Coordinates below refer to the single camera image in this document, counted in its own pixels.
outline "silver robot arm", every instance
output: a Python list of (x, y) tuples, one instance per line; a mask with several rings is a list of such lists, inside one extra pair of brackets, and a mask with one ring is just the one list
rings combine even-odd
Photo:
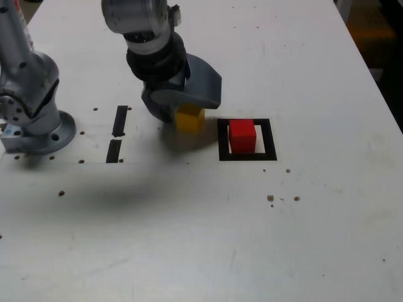
[(166, 0), (102, 0), (106, 24), (126, 40), (127, 62), (144, 82), (142, 99), (156, 118), (170, 123), (180, 104), (217, 109), (220, 75), (202, 59), (186, 53), (174, 28), (179, 6)]
[(66, 146), (76, 126), (55, 104), (59, 70), (49, 56), (30, 50), (13, 0), (0, 0), (0, 64), (6, 151), (48, 154)]

